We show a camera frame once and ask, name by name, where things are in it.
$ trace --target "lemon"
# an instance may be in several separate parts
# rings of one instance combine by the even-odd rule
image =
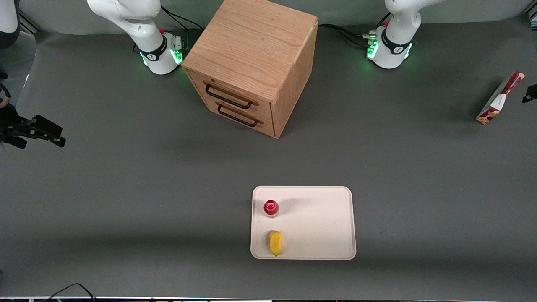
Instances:
[[[281,233],[279,231],[272,231],[269,236],[270,251],[274,256],[278,256],[281,253]]]

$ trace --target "wooden drawer cabinet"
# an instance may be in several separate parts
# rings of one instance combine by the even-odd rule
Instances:
[[[209,110],[279,138],[311,74],[317,17],[225,0],[183,61]]]

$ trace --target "drawer handle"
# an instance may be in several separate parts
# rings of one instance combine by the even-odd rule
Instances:
[[[233,102],[233,101],[230,100],[230,99],[226,99],[226,98],[224,98],[224,97],[221,97],[221,96],[219,96],[219,95],[217,95],[217,94],[214,94],[214,93],[210,92],[210,91],[209,91],[209,88],[211,88],[211,85],[210,85],[210,84],[207,84],[207,86],[205,86],[205,92],[206,92],[208,95],[210,95],[210,96],[212,96],[212,97],[215,97],[215,98],[217,98],[217,99],[219,99],[219,100],[222,100],[222,101],[224,101],[224,102],[226,102],[226,103],[229,103],[229,104],[231,104],[231,105],[233,105],[233,106],[237,106],[237,107],[239,107],[239,108],[241,108],[241,109],[248,109],[248,108],[250,108],[250,106],[252,105],[252,101],[249,101],[247,105],[241,105],[241,104],[239,104],[239,103],[237,103],[237,102]]]
[[[234,117],[234,116],[232,116],[232,115],[230,115],[230,114],[227,114],[227,113],[223,112],[223,111],[220,110],[220,109],[222,109],[222,105],[219,104],[219,105],[218,105],[218,113],[220,113],[221,115],[223,115],[223,116],[225,116],[225,117],[228,117],[228,118],[230,118],[230,119],[232,119],[232,120],[235,120],[235,121],[237,121],[237,122],[239,122],[239,123],[241,123],[241,124],[243,124],[243,125],[246,125],[246,126],[248,126],[248,127],[252,127],[252,128],[253,128],[253,127],[255,127],[255,126],[257,125],[257,123],[259,122],[258,120],[256,120],[255,122],[253,122],[252,124],[250,124],[250,123],[247,123],[247,122],[243,121],[243,120],[240,119],[240,118],[236,118],[236,117]]]

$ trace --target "black cable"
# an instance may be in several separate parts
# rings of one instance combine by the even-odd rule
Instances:
[[[358,46],[358,47],[354,47],[352,45],[349,45],[350,47],[352,48],[363,48],[363,47],[366,47],[367,45],[366,44],[363,44],[363,43],[358,43],[356,41],[354,41],[352,38],[362,38],[362,35],[359,35],[359,34],[356,34],[356,33],[353,33],[341,26],[337,26],[337,25],[334,25],[334,24],[321,24],[319,25],[320,27],[328,27],[328,28],[332,28],[334,30],[337,30],[342,36],[343,38],[345,39],[345,43],[347,45],[349,45],[349,42]]]
[[[165,7],[163,7],[162,5],[161,5],[161,9],[162,9],[165,13],[167,13],[167,14],[169,14],[169,15],[176,16],[176,17],[179,18],[179,19],[185,20],[185,21],[187,21],[187,22],[190,22],[190,23],[196,25],[196,26],[199,27],[201,30],[204,30],[204,28],[203,28],[201,25],[199,25],[198,23],[196,23],[196,22],[194,22],[194,21],[191,21],[191,20],[188,20],[187,18],[183,18],[183,17],[181,17],[181,16],[179,16],[179,15],[176,15],[176,14],[172,13],[172,12],[170,12],[169,10],[167,10]]]
[[[9,93],[9,90],[4,86],[4,84],[0,83],[0,88],[4,90],[5,96],[11,97],[11,94]]]
[[[170,13],[167,12],[167,11],[164,11],[164,12],[167,13],[168,16],[170,16],[175,22],[179,23],[179,25],[181,25],[186,31],[189,31],[189,29],[186,28],[186,26],[184,26],[183,23],[179,22],[179,20],[177,20],[176,18],[174,18],[174,17],[172,16],[172,14],[170,14]]]
[[[380,26],[384,20],[386,20],[391,15],[391,12],[387,13],[384,18],[380,19],[380,21],[376,24],[377,26]]]
[[[333,28],[333,29],[335,29],[335,30],[338,30],[338,31],[340,31],[340,32],[344,32],[344,33],[346,33],[346,34],[348,34],[348,35],[351,35],[351,36],[353,36],[353,37],[356,37],[356,38],[361,38],[361,37],[362,37],[361,34],[353,33],[353,32],[351,32],[351,31],[349,31],[349,30],[347,30],[347,29],[345,29],[345,28],[343,28],[343,27],[341,27],[341,26],[337,26],[337,25],[334,25],[334,24],[321,24],[321,25],[319,25],[319,26],[321,26],[321,27],[329,27],[329,28]]]
[[[80,283],[73,283],[73,284],[67,286],[67,287],[64,288],[64,289],[61,289],[61,290],[59,290],[59,291],[53,293],[52,296],[48,297],[48,299],[41,300],[41,301],[37,301],[37,302],[50,301],[50,300],[51,300],[52,298],[54,298],[57,294],[61,293],[62,291],[66,290],[66,289],[68,289],[68,288],[70,288],[71,286],[74,286],[74,285],[78,285],[78,286],[82,287],[82,289],[83,289],[86,293],[88,293],[88,295],[90,296],[91,300],[92,300],[93,302],[95,302],[95,300],[97,299],[97,297],[95,297],[95,296],[94,296],[94,295],[93,295],[87,288],[84,287],[84,285],[82,285],[82,284],[80,284]]]
[[[186,31],[186,47],[185,47],[185,51],[187,51],[188,48],[189,48],[189,45],[188,45],[188,33],[190,33],[190,31]]]

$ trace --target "gray table surface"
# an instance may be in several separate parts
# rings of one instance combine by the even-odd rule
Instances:
[[[424,25],[395,70],[321,28],[280,140],[209,112],[182,70],[151,74],[126,35],[38,40],[18,110],[67,145],[2,154],[3,296],[537,300],[527,17]],[[474,121],[515,70],[501,115]],[[350,188],[356,258],[253,258],[259,185]]]

